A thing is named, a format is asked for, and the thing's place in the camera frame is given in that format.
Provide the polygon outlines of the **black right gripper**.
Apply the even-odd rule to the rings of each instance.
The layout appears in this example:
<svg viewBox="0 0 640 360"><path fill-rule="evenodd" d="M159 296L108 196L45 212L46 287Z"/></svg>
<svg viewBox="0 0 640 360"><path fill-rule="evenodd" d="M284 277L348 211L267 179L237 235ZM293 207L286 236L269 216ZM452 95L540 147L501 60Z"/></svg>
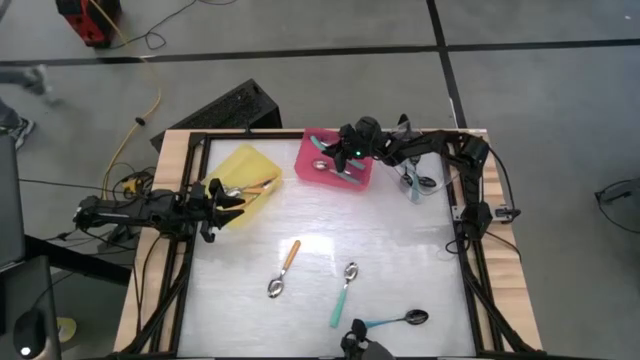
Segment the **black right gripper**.
<svg viewBox="0 0 640 360"><path fill-rule="evenodd" d="M369 116L360 118L355 125L344 125L340 140L326 146L326 155L334 157L335 168L343 173L351 159L382 158L386 154L388 136L379 122Z"/></svg>

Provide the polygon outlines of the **black computer mouse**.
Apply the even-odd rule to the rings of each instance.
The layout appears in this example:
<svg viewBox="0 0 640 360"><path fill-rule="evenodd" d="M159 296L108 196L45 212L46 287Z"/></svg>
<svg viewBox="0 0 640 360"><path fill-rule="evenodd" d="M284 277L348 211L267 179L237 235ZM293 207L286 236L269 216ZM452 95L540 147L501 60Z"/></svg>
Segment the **black computer mouse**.
<svg viewBox="0 0 640 360"><path fill-rule="evenodd" d="M18 317L13 327L13 346L22 360L34 360L46 348L43 313L33 308Z"/></svg>

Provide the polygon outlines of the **yellow plastic bin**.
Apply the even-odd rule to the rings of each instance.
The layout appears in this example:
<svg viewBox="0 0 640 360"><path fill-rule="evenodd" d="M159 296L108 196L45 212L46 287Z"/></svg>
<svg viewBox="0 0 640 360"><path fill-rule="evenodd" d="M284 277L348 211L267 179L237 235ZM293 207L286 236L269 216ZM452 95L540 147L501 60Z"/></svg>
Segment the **yellow plastic bin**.
<svg viewBox="0 0 640 360"><path fill-rule="evenodd" d="M238 229L249 223L266 205L271 195L282 183L282 169L269 158L248 144L237 147L201 183L207 187L213 178L218 178L226 187L245 187L273 176L278 180L251 205L242 209L244 214L228 224Z"/></svg>

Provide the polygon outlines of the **pink plastic bin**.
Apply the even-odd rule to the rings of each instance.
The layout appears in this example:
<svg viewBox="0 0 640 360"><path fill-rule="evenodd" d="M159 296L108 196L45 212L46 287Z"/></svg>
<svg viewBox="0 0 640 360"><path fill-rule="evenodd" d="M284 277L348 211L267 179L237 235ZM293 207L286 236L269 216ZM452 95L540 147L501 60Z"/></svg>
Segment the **pink plastic bin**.
<svg viewBox="0 0 640 360"><path fill-rule="evenodd" d="M330 144L336 143L340 140L339 134L335 130L329 130L324 128L306 128L303 133L303 137L300 143L299 151L297 154L296 162L294 164L294 170L297 176L304 181L321 184L316 181L315 171L312 168L312 161L319 159L325 160L330 165L335 167L335 163L331 157L328 157L319 151L310 141L309 137L311 135L316 136L321 141ZM347 189L351 191L363 191L365 190L370 182L371 175L373 172L373 160L371 158L364 159L354 159L357 160L364 165L366 168L364 170L359 170L347 162L346 169L352 172L359 180L362 181L361 185L347 185L344 187L335 187L341 189Z"/></svg>

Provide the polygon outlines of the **grey monitor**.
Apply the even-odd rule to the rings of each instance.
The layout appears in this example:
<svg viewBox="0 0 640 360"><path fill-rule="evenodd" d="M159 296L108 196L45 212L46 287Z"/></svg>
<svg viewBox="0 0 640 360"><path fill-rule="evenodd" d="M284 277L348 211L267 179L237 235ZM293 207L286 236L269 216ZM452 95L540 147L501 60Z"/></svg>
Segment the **grey monitor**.
<svg viewBox="0 0 640 360"><path fill-rule="evenodd" d="M25 235L15 143L0 135L0 269L25 256Z"/></svg>

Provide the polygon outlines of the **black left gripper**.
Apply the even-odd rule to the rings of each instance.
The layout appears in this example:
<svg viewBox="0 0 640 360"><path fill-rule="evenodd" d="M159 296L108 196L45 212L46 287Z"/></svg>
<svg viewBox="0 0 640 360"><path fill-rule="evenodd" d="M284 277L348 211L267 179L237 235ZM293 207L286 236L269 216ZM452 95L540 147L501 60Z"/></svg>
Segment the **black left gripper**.
<svg viewBox="0 0 640 360"><path fill-rule="evenodd" d="M221 208L232 208L242 203L241 199L227 196L226 187L218 178L213 178L209 183L209 193L214 203ZM181 217L181 237L187 238L196 233L200 224L199 233L206 243L213 243L215 235L212 228L222 229L228 223L244 214L242 209L237 210L213 210L213 202L207 195L205 186L199 182L193 183L180 194L179 215Z"/></svg>

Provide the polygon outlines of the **white glossy work sheet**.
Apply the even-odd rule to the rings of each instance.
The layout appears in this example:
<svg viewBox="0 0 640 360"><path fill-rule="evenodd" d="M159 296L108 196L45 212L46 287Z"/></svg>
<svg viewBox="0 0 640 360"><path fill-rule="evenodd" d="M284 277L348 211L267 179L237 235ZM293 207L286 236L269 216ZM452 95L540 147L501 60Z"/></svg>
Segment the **white glossy work sheet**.
<svg viewBox="0 0 640 360"><path fill-rule="evenodd" d="M354 319L429 313L420 325L373 327L372 340L393 355L471 355L474 343L453 226L444 190L416 205L375 165L361 192L315 185L295 170L299 142L257 140L256 150L283 172L280 187L245 226L198 241L178 351L183 357L323 357L340 354ZM296 240L300 249L269 298ZM355 262L337 328L329 326Z"/></svg>

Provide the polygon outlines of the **grey metal clamp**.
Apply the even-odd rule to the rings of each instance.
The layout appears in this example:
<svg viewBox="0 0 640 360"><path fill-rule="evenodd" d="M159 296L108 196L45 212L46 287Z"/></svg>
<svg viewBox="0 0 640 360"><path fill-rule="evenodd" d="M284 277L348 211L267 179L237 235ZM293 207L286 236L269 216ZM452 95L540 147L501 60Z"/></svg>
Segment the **grey metal clamp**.
<svg viewBox="0 0 640 360"><path fill-rule="evenodd" d="M521 214L520 209L508 206L495 207L491 211L493 219L501 223L511 223Z"/></svg>

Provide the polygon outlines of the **black side desk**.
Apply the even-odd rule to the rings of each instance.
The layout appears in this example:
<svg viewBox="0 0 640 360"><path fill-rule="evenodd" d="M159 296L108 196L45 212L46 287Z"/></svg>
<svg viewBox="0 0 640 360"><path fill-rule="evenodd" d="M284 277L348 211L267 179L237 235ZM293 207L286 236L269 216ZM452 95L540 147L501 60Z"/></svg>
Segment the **black side desk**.
<svg viewBox="0 0 640 360"><path fill-rule="evenodd" d="M62 360L49 262L36 257L0 273L0 360L26 360L15 349L16 320L32 308L43 318L46 342L31 360Z"/></svg>

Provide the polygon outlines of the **red and black box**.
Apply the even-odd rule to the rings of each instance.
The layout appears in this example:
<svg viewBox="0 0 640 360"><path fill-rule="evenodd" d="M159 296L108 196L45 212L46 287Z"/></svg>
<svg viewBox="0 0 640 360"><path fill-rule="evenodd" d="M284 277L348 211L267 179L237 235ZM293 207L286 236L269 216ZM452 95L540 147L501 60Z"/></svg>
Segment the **red and black box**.
<svg viewBox="0 0 640 360"><path fill-rule="evenodd" d="M120 0L55 0L58 13L87 47L109 48L121 13Z"/></svg>

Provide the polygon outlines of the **black metal table frame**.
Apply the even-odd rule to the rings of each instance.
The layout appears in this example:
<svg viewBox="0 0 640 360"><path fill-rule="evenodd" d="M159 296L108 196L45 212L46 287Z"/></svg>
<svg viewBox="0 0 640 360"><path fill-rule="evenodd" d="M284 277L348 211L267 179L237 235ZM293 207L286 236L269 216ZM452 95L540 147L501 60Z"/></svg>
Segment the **black metal table frame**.
<svg viewBox="0 0 640 360"><path fill-rule="evenodd" d="M257 140L296 140L300 144L302 137L302 131L284 130L256 132L249 135L239 131L199 133L171 130L165 135L157 164L155 185L159 189L176 190L183 184L202 180L242 144L254 147L254 142ZM452 252L460 265L474 343L474 353L466 356L503 350L508 346L506 338L500 334L496 322L488 316L480 298L475 296L467 286L464 278L466 272L474 273L482 286L483 295L492 300L510 327L530 346L532 353L538 354L541 351L541 341L521 263L515 253L500 246L501 239L512 237L511 227L501 222L494 222L482 241L465 242L462 238L460 222L455 222L451 215L452 206L463 205L463 184L460 177L453 180L444 191L448 196L453 226ZM162 288L172 284L176 279L182 279L183 288L161 322L159 341L146 343L143 352L146 354L168 352L183 357L179 354L178 347L194 250L198 241L205 242L199 234L193 235L184 243L174 243L160 237L153 229L145 229L142 232L135 260L137 271L131 281L133 284L142 284L145 295L142 300L137 300L133 295L127 296L114 344L116 352L122 352L132 343L138 324L149 322L158 305ZM341 355L342 349L337 356L284 358L338 358ZM185 358L248 360L280 357L189 356Z"/></svg>

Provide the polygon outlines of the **round yellow floor sticker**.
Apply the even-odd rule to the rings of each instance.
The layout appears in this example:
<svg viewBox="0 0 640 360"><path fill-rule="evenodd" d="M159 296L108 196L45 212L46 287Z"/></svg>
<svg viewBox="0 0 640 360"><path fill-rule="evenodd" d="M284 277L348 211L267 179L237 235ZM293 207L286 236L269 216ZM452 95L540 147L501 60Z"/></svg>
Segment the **round yellow floor sticker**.
<svg viewBox="0 0 640 360"><path fill-rule="evenodd" d="M78 325L73 318L57 317L58 340L61 344L69 342L76 334Z"/></svg>

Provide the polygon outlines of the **person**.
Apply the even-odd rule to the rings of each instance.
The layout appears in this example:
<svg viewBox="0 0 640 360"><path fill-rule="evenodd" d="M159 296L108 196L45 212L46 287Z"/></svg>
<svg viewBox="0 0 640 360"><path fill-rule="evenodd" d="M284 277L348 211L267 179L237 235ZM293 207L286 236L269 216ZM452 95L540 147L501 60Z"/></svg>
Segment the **person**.
<svg viewBox="0 0 640 360"><path fill-rule="evenodd" d="M59 102L53 94L53 87L47 74L47 66L38 64L25 68L0 67L0 85L12 85L40 97L48 105ZM22 117L0 97L0 135L8 135L18 150L26 137L35 128L35 123Z"/></svg>

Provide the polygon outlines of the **black desk beam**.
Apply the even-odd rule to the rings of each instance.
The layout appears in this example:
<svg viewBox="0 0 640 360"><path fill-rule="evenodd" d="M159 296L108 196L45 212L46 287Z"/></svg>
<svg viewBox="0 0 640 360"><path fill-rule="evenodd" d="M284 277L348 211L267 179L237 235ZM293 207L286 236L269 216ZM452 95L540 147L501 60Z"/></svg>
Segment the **black desk beam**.
<svg viewBox="0 0 640 360"><path fill-rule="evenodd" d="M29 235L25 236L25 259L45 256L52 267L126 286L131 270L88 254L81 254Z"/></svg>

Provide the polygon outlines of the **clear plastic bin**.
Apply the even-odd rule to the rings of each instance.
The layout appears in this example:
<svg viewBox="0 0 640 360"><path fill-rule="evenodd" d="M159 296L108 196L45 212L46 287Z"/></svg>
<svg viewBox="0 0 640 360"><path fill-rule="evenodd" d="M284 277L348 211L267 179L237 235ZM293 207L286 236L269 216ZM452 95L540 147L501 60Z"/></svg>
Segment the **clear plastic bin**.
<svg viewBox="0 0 640 360"><path fill-rule="evenodd" d="M414 158L417 162L416 172L418 177L427 176L437 182L437 186L435 188L424 188L419 185L420 200L416 205L425 203L428 197L432 197L437 192L444 190L453 180L456 180L459 177L459 172L456 169L448 170L442 157L437 153L428 153L410 158ZM401 195L413 203L411 201L411 187L407 187L401 182L401 176L405 171L408 171L408 174L410 175L410 158L404 160L397 166L388 167L386 165L382 165L382 168L389 176L392 183L400 191Z"/></svg>

